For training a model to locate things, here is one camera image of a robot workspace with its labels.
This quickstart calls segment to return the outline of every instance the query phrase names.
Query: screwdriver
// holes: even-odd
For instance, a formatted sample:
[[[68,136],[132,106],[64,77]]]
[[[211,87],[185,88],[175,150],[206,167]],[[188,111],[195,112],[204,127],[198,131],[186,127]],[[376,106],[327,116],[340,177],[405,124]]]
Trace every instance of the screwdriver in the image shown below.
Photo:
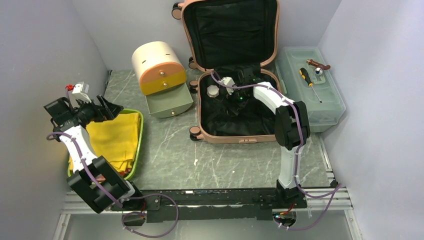
[[[321,101],[320,97],[318,96],[317,92],[315,91],[314,87],[313,87],[313,83],[311,81],[311,78],[309,77],[308,71],[306,71],[306,69],[304,69],[303,67],[300,69],[300,75],[302,76],[303,79],[305,79],[307,85],[312,88],[313,92],[315,93],[315,96],[318,98],[320,103],[323,103],[323,101]]]

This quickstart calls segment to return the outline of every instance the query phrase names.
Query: pink suitcase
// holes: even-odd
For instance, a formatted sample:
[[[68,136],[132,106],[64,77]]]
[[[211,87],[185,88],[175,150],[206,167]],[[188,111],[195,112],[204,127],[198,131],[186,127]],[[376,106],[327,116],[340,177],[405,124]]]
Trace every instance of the pink suitcase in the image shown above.
[[[210,97],[207,88],[216,85],[212,70],[232,77],[237,86],[270,82],[281,92],[278,78],[263,66],[277,55],[279,23],[277,0],[186,0],[175,3],[172,16],[181,19],[192,56],[191,68],[204,74],[191,81],[198,96],[199,125],[190,128],[193,141],[213,144],[275,141],[275,115],[253,97],[253,89],[233,92],[220,88]]]

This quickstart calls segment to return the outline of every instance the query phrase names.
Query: yellow towel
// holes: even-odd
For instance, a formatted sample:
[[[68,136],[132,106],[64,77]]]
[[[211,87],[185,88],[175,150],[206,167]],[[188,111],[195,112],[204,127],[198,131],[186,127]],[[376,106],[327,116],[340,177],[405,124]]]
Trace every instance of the yellow towel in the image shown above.
[[[91,122],[86,129],[97,156],[103,156],[118,172],[133,167],[139,142],[138,113],[119,114],[114,120]],[[71,157],[69,164],[72,170],[74,166]]]

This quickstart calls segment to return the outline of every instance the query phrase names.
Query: gray marble table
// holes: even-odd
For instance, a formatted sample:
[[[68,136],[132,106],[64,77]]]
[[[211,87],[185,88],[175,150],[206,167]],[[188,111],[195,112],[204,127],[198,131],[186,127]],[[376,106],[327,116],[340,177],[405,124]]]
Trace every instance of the gray marble table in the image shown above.
[[[187,71],[187,81],[200,74]],[[276,142],[211,144],[193,142],[189,128],[198,125],[196,96],[186,112],[170,117],[149,115],[133,71],[113,71],[104,97],[136,109],[144,116],[143,136],[135,185],[144,190],[275,187],[280,174],[281,149]],[[312,134],[301,155],[303,187],[326,187],[329,181],[320,137]]]

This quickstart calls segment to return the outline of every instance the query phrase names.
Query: green basket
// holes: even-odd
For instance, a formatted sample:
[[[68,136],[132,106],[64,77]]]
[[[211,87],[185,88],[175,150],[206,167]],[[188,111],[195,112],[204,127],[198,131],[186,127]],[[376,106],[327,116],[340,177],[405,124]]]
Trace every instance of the green basket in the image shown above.
[[[135,158],[134,158],[134,163],[132,164],[132,169],[131,171],[124,176],[123,179],[125,180],[130,180],[134,174],[136,173],[136,166],[137,163],[139,161],[139,153],[140,153],[140,145],[142,143],[142,135],[143,135],[143,114],[137,110],[134,109],[129,109],[129,108],[124,108],[120,114],[133,114],[133,113],[138,113],[140,115],[140,128],[139,128],[139,133],[138,133],[138,144],[137,144],[137,151],[135,152]],[[67,167],[67,176],[70,177],[72,176],[73,172],[70,170],[71,164],[68,165]]]

